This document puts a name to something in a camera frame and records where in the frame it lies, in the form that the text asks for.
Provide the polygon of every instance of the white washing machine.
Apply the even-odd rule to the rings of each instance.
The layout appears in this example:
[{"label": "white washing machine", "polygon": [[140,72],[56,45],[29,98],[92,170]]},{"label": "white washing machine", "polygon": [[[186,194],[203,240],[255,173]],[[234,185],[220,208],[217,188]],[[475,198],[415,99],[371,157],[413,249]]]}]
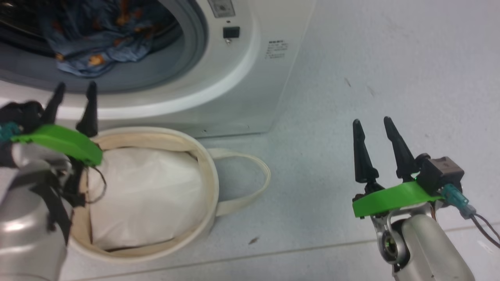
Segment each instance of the white washing machine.
[{"label": "white washing machine", "polygon": [[[3,0],[2,9],[19,1]],[[315,1],[159,1],[178,22],[172,42],[94,79],[99,129],[158,126],[194,137],[268,131]],[[45,104],[65,82],[57,118],[73,127],[89,80],[59,71],[41,38],[2,23],[0,104]]]}]

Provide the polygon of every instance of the blue clothing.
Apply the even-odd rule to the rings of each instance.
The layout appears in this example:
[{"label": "blue clothing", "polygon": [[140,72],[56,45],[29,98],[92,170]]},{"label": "blue clothing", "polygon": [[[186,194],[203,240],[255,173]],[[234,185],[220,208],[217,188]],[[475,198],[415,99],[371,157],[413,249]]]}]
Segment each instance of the blue clothing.
[{"label": "blue clothing", "polygon": [[157,0],[54,0],[38,15],[57,68],[84,78],[98,77],[117,62],[140,61],[155,30],[172,19]]}]

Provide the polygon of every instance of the laundry basket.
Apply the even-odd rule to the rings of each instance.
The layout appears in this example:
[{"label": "laundry basket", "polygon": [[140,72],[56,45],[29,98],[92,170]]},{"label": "laundry basket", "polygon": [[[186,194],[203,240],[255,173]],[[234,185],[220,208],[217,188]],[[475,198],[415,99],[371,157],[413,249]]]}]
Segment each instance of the laundry basket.
[{"label": "laundry basket", "polygon": [[[70,245],[77,251],[92,258],[115,263],[144,262],[170,255],[196,238],[207,234],[214,224],[215,217],[233,213],[255,201],[268,187],[271,172],[269,167],[260,159],[223,148],[204,148],[197,140],[185,133],[157,127],[125,127],[106,130],[99,133],[93,141],[103,150],[122,147],[141,147],[174,152],[188,152],[195,156],[202,177],[205,181],[207,213],[203,220],[185,233],[162,243],[153,245],[105,251],[92,245],[92,225],[90,207],[77,207],[74,209],[71,228]],[[243,157],[255,162],[265,175],[264,185],[253,194],[237,199],[218,202],[219,177],[214,160]],[[80,191],[87,193],[87,175],[81,177]]]}]

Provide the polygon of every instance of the basket handle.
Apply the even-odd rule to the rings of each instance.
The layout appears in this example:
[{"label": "basket handle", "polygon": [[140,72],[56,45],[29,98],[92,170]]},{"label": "basket handle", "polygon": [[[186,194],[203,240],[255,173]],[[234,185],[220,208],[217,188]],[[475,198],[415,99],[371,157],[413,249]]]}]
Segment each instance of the basket handle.
[{"label": "basket handle", "polygon": [[229,158],[229,157],[243,157],[252,160],[255,162],[262,172],[265,175],[265,182],[264,185],[254,193],[243,196],[240,198],[232,199],[232,200],[227,200],[227,201],[222,201],[217,204],[217,209],[215,211],[215,216],[224,216],[227,214],[234,213],[251,203],[253,203],[259,196],[268,188],[269,186],[269,181],[271,180],[271,171],[269,170],[269,167],[264,163],[262,160],[259,158],[244,154],[244,153],[239,153],[236,151],[232,151],[229,149],[224,149],[224,148],[209,148],[207,149],[208,153],[212,157],[212,159],[217,160],[217,159],[224,159],[224,158]]}]

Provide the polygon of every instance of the blue connector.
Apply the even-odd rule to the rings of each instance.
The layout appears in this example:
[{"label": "blue connector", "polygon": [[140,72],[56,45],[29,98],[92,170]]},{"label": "blue connector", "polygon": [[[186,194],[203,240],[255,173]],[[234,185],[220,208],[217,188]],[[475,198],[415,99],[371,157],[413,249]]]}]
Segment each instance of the blue connector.
[{"label": "blue connector", "polygon": [[453,184],[445,184],[442,188],[441,196],[444,197],[446,203],[455,206],[464,219],[470,219],[471,216],[476,214],[476,209],[469,205],[469,199],[467,199]]},{"label": "blue connector", "polygon": [[8,142],[13,136],[21,133],[19,126],[14,122],[0,124],[0,143]]}]

